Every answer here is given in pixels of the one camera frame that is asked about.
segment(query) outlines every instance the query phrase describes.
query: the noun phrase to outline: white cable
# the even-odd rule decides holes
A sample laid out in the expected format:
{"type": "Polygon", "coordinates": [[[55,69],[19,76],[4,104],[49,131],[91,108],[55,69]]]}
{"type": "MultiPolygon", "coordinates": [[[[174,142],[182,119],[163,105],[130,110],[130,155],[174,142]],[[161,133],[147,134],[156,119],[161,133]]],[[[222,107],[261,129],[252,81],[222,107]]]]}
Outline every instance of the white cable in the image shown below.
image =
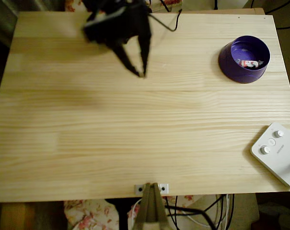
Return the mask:
{"type": "MultiPolygon", "coordinates": [[[[217,202],[217,207],[216,207],[216,216],[215,216],[215,221],[214,221],[214,225],[216,226],[216,222],[217,222],[217,217],[218,217],[218,203],[217,202]]],[[[187,218],[189,218],[191,221],[193,221],[194,223],[202,226],[202,227],[205,227],[205,228],[210,228],[211,226],[210,225],[207,225],[207,224],[203,224],[203,223],[200,223],[198,222],[197,220],[193,219],[191,216],[186,216],[187,218]]]]}
{"type": "Polygon", "coordinates": [[[226,230],[226,228],[227,228],[227,222],[228,222],[228,214],[229,214],[229,208],[230,208],[230,198],[229,198],[229,194],[227,194],[226,195],[226,199],[227,199],[227,201],[226,201],[226,220],[225,220],[225,230],[226,230]]]}
{"type": "Polygon", "coordinates": [[[136,207],[136,205],[139,203],[141,201],[141,199],[139,199],[135,204],[134,204],[134,206],[133,206],[133,208],[132,208],[132,217],[131,217],[131,229],[133,228],[133,226],[134,226],[134,209],[135,209],[135,207],[136,207]]]}

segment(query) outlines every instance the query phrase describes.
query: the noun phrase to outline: cable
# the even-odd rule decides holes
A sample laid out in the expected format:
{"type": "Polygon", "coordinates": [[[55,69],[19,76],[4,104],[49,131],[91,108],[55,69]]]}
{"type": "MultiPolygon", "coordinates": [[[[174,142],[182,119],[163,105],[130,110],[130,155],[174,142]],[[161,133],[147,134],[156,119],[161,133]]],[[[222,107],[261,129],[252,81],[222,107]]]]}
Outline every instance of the cable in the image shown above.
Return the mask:
{"type": "Polygon", "coordinates": [[[178,202],[178,196],[175,197],[175,210],[174,210],[174,220],[175,220],[175,224],[177,225],[177,202],[178,202]]]}
{"type": "Polygon", "coordinates": [[[217,230],[216,227],[214,226],[212,220],[210,219],[210,217],[207,215],[207,213],[205,211],[202,211],[202,210],[196,209],[196,208],[174,207],[174,206],[169,206],[169,205],[166,205],[165,208],[169,208],[169,209],[176,208],[177,210],[186,211],[186,212],[194,212],[194,213],[198,212],[206,219],[206,221],[208,222],[208,224],[210,225],[212,230],[217,230]]]}
{"type": "Polygon", "coordinates": [[[141,199],[139,199],[133,206],[132,208],[132,218],[131,218],[131,226],[133,227],[134,226],[134,209],[136,207],[136,205],[141,201],[141,199]]]}
{"type": "Polygon", "coordinates": [[[229,223],[228,223],[228,225],[226,227],[226,230],[228,230],[230,225],[231,225],[231,221],[232,221],[232,217],[233,217],[233,211],[234,211],[234,194],[232,196],[232,209],[231,209],[230,219],[229,219],[229,223]]]}
{"type": "Polygon", "coordinates": [[[170,30],[171,32],[174,32],[174,31],[177,30],[178,20],[179,20],[179,16],[180,16],[181,12],[182,12],[182,9],[179,10],[179,13],[178,13],[178,16],[177,16],[177,20],[176,20],[175,28],[174,29],[169,28],[167,25],[165,25],[164,23],[162,23],[159,19],[157,19],[156,17],[154,17],[152,14],[149,14],[149,16],[152,17],[154,20],[156,20],[159,24],[161,24],[162,26],[164,26],[166,29],[170,30]]]}
{"type": "Polygon", "coordinates": [[[277,8],[274,8],[274,9],[272,9],[272,10],[270,10],[270,11],[265,12],[265,14],[272,13],[272,12],[274,12],[274,11],[277,11],[277,10],[281,9],[282,7],[285,7],[285,6],[288,5],[288,4],[290,4],[290,0],[289,0],[288,2],[286,2],[286,3],[284,3],[283,5],[277,7],[277,8]]]}
{"type": "Polygon", "coordinates": [[[230,206],[230,199],[229,194],[226,195],[226,220],[225,220],[225,230],[227,228],[227,221],[228,221],[228,214],[229,214],[229,207],[230,206]]]}
{"type": "Polygon", "coordinates": [[[221,195],[220,198],[218,198],[217,200],[214,201],[213,204],[211,204],[209,207],[207,207],[204,211],[208,211],[210,208],[212,208],[217,202],[219,202],[223,197],[225,196],[225,194],[221,195]]]}
{"type": "Polygon", "coordinates": [[[276,30],[287,30],[290,29],[290,26],[288,27],[277,27],[276,30]]]}
{"type": "Polygon", "coordinates": [[[220,220],[218,221],[218,225],[217,225],[217,230],[220,226],[220,223],[222,222],[222,210],[223,210],[223,196],[221,197],[221,209],[220,209],[220,220]]]}
{"type": "Polygon", "coordinates": [[[217,0],[215,0],[215,2],[214,2],[214,9],[218,10],[218,1],[217,0]]]}
{"type": "MultiPolygon", "coordinates": [[[[209,207],[207,207],[204,211],[208,211],[209,209],[211,209],[217,202],[219,202],[224,196],[226,196],[225,194],[221,195],[217,200],[215,200],[209,207]]],[[[200,215],[200,213],[187,213],[187,214],[177,214],[177,216],[195,216],[195,215],[200,215]]]]}
{"type": "Polygon", "coordinates": [[[170,12],[170,10],[168,9],[168,7],[166,6],[165,2],[163,0],[160,0],[160,2],[162,3],[162,5],[165,7],[165,9],[167,10],[167,12],[170,12]]]}
{"type": "MultiPolygon", "coordinates": [[[[165,200],[166,200],[166,204],[167,204],[167,206],[169,207],[169,203],[168,203],[168,199],[167,199],[167,197],[165,197],[165,200]]],[[[177,230],[179,230],[179,228],[178,228],[176,222],[174,221],[174,218],[173,218],[172,215],[171,215],[171,218],[172,218],[172,220],[173,220],[173,223],[174,223],[175,227],[177,228],[177,230]]]]}
{"type": "Polygon", "coordinates": [[[251,5],[250,5],[250,8],[252,8],[252,6],[254,5],[254,1],[255,0],[252,0],[251,5]]]}
{"type": "MultiPolygon", "coordinates": [[[[218,203],[216,203],[216,205],[217,205],[217,207],[216,207],[216,215],[215,215],[214,225],[216,225],[217,218],[218,218],[218,203]]],[[[189,218],[192,222],[194,222],[194,223],[196,223],[196,224],[198,224],[198,225],[200,225],[200,226],[202,226],[202,227],[210,228],[209,225],[198,222],[197,220],[191,218],[190,215],[188,215],[188,214],[187,214],[186,217],[189,218]]]]}

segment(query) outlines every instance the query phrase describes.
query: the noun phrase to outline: white device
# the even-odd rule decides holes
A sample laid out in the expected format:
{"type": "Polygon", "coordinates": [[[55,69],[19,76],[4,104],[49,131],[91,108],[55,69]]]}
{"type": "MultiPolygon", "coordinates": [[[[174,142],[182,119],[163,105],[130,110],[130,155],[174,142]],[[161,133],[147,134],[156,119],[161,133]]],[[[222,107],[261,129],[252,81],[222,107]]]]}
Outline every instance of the white device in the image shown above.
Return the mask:
{"type": "Polygon", "coordinates": [[[284,184],[290,186],[290,131],[272,123],[251,147],[251,153],[284,184]]]}

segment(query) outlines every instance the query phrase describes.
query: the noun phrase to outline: floor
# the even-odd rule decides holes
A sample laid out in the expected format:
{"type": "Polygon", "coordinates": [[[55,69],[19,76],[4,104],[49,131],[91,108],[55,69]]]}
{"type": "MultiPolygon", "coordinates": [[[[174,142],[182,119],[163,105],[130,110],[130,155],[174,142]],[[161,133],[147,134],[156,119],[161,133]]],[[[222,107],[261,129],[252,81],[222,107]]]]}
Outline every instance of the floor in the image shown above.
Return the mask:
{"type": "MultiPolygon", "coordinates": [[[[247,0],[219,0],[219,9],[238,9],[242,8],[247,0]]],[[[261,7],[259,5],[263,0],[255,0],[254,7],[261,7]]],[[[183,10],[212,10],[214,8],[214,0],[184,0],[183,10]]],[[[290,17],[284,17],[284,15],[290,15],[290,6],[285,7],[282,11],[274,14],[275,22],[278,25],[290,23],[290,17]]],[[[288,69],[290,79],[290,30],[278,31],[280,39],[281,49],[285,59],[285,64],[288,69]]],[[[0,82],[3,75],[6,58],[9,50],[0,43],[0,82]]],[[[205,196],[200,198],[197,207],[206,207],[208,203],[213,201],[215,196],[205,196]]],[[[63,230],[67,229],[67,222],[62,213],[62,202],[41,202],[36,204],[36,217],[35,226],[37,230],[63,230]]],[[[212,218],[214,218],[215,211],[211,210],[212,218]]],[[[235,202],[235,210],[233,216],[233,222],[230,229],[233,230],[247,230],[250,229],[250,223],[257,220],[257,204],[254,194],[237,195],[235,202]]],[[[188,229],[208,229],[206,227],[197,226],[195,223],[185,217],[178,218],[178,226],[182,230],[188,229]]]]}

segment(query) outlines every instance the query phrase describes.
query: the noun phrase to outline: white knob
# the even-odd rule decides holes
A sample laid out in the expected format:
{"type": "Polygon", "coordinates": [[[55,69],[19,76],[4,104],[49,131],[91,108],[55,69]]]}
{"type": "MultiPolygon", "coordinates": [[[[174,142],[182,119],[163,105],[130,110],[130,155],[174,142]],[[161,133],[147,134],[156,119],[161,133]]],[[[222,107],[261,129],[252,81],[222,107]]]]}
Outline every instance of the white knob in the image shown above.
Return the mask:
{"type": "Polygon", "coordinates": [[[269,152],[270,152],[270,148],[269,148],[268,146],[263,145],[263,146],[261,147],[261,153],[263,153],[263,154],[268,154],[269,152]]]}
{"type": "Polygon", "coordinates": [[[274,132],[274,134],[275,134],[275,136],[276,136],[277,138],[280,138],[280,137],[283,137],[284,132],[281,131],[281,130],[277,130],[277,131],[274,132]]]}

